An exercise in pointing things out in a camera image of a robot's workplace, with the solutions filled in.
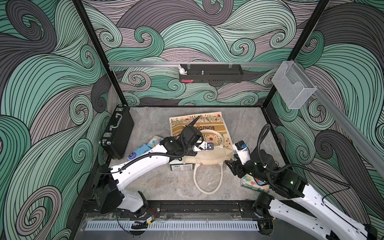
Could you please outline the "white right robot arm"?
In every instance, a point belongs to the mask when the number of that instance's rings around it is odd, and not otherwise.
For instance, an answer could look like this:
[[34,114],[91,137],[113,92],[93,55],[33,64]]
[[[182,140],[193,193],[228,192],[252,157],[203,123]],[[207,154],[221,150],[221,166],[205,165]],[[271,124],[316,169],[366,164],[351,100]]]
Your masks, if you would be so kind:
[[293,168],[303,169],[303,166],[287,164],[279,167],[274,158],[261,149],[261,143],[270,129],[269,124],[263,126],[252,152],[244,141],[233,144],[235,158],[225,164],[234,176],[242,178],[249,175],[258,179],[307,212],[295,209],[267,193],[260,193],[253,205],[256,215],[261,217],[258,223],[260,232],[269,235],[273,231],[273,220],[280,219],[318,240],[376,240],[378,231],[374,226],[361,224],[347,216],[293,171]]

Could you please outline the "green blue tissue pack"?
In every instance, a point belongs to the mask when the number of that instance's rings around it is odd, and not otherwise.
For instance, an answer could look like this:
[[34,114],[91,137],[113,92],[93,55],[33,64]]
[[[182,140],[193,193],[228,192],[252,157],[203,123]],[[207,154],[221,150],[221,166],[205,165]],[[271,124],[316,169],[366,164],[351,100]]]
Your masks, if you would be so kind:
[[169,162],[171,171],[192,171],[195,168],[195,164],[184,163],[180,159]]

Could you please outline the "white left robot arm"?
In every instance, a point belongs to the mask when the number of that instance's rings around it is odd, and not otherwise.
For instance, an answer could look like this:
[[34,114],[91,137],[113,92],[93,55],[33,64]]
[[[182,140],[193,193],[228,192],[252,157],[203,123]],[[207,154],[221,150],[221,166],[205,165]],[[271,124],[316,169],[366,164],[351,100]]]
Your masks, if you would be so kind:
[[99,212],[107,214],[120,209],[133,213],[135,217],[145,215],[149,205],[144,194],[128,191],[126,187],[138,177],[172,160],[195,156],[195,148],[204,142],[203,134],[194,127],[199,118],[197,116],[189,123],[178,137],[164,138],[149,152],[131,161],[113,167],[99,167],[92,184]]

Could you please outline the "light blue puppy tissue pack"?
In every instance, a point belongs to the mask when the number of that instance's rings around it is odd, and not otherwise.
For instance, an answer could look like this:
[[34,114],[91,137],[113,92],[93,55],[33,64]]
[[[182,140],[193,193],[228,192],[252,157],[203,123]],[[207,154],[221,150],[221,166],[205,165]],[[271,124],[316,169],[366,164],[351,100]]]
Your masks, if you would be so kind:
[[135,158],[147,153],[150,150],[151,148],[148,145],[143,144],[142,146],[134,150],[132,153],[130,153],[129,156],[127,157],[127,160],[128,161],[134,160]]

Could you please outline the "floral canvas tote bag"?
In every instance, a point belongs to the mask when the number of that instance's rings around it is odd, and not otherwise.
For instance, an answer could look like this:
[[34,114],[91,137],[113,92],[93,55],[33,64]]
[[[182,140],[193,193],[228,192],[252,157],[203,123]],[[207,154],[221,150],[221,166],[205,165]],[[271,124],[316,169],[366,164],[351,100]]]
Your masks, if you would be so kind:
[[[195,156],[185,156],[181,158],[185,164],[195,164],[194,168],[194,184],[197,189],[206,194],[212,195],[219,190],[222,185],[224,177],[224,161],[231,160],[233,158],[234,150],[232,148],[232,139],[230,133],[225,124],[222,112],[212,112],[194,115],[185,115],[179,117],[172,117],[169,119],[171,135],[179,135],[185,127],[191,123],[195,118],[199,118],[194,124],[194,127],[203,134],[203,140],[197,142],[197,146],[194,148]],[[214,144],[214,150],[200,151],[198,146],[202,142],[209,142]],[[197,182],[197,168],[203,165],[218,165],[220,166],[220,180],[217,187],[212,191],[203,190]]]

